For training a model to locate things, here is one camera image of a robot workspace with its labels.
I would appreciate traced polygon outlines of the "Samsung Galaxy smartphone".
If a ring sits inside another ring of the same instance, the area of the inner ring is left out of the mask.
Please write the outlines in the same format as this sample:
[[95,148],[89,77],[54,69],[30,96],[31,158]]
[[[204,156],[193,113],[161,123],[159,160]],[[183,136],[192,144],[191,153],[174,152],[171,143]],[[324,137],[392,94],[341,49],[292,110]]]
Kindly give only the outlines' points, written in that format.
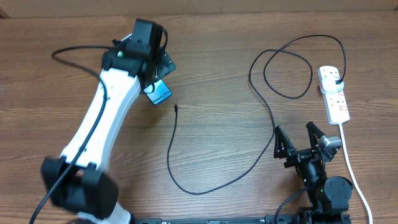
[[164,83],[163,80],[156,81],[144,89],[144,93],[153,105],[159,105],[167,98],[172,96],[171,90]]

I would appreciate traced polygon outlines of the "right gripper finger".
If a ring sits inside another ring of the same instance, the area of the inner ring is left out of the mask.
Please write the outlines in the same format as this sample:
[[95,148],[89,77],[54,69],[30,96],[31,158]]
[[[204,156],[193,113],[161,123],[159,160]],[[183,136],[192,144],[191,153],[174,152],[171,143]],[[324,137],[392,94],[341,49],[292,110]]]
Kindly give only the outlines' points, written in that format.
[[274,159],[289,157],[295,151],[293,143],[280,126],[275,127]]
[[321,131],[314,123],[313,121],[310,121],[306,124],[306,128],[308,131],[308,136],[310,140],[310,145],[312,149],[316,149],[318,145],[318,141],[322,136],[325,135],[323,131]]

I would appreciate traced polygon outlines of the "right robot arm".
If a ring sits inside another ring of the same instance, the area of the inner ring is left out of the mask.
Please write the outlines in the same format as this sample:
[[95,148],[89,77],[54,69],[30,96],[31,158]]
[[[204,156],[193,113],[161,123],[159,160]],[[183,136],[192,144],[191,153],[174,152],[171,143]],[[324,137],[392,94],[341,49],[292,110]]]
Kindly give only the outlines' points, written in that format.
[[[326,163],[332,161],[342,147],[338,136],[327,136],[313,122],[306,124],[310,147],[298,150],[288,135],[277,126],[274,158],[285,159],[284,167],[293,167],[303,181],[304,188],[281,203],[274,215],[266,216],[270,223],[350,223],[349,209],[353,184],[342,176],[328,177]],[[300,207],[295,214],[281,215],[283,207],[303,193],[307,193],[309,207]]]

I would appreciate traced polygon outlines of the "white power strip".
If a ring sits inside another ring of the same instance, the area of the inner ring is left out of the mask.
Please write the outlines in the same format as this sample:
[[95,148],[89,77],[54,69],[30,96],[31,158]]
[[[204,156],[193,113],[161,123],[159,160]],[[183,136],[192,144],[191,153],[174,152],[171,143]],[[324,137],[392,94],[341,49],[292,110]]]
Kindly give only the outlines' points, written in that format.
[[[320,80],[323,77],[335,78],[336,80],[340,80],[340,74],[336,67],[322,66],[318,69],[317,73],[319,79],[319,86],[320,86]],[[322,97],[329,124],[339,125],[350,120],[347,102],[343,90],[330,94],[322,93]]]

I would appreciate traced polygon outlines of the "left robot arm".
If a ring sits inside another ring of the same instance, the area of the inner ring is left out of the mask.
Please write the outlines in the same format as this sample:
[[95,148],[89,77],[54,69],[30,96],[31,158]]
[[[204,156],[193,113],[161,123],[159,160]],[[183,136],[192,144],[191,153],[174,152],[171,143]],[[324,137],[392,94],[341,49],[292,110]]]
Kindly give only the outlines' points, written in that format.
[[114,142],[140,94],[158,105],[172,94],[163,79],[175,70],[167,30],[137,19],[133,31],[104,48],[99,85],[78,131],[57,159],[40,169],[46,200],[91,223],[134,223],[107,171]]

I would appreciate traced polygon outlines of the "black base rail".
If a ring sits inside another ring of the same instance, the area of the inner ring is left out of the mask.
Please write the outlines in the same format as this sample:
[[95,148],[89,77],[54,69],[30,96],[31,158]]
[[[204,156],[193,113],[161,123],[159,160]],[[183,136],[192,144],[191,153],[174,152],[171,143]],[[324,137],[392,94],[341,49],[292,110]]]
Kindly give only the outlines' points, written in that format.
[[[135,224],[274,224],[274,215],[266,215],[265,217],[245,217],[245,218],[191,218],[191,219],[174,219],[162,220],[160,218],[136,218]],[[313,216],[312,223],[324,224],[351,224],[349,215],[329,219],[321,219],[321,216]]]

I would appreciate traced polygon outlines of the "white charger plug adapter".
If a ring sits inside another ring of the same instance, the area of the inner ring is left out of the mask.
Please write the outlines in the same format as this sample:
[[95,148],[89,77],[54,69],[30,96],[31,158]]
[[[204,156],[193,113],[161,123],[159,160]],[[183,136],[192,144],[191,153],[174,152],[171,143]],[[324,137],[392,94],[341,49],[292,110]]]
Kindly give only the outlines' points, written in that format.
[[320,91],[323,94],[330,94],[343,90],[345,83],[335,78],[325,78],[320,80]]

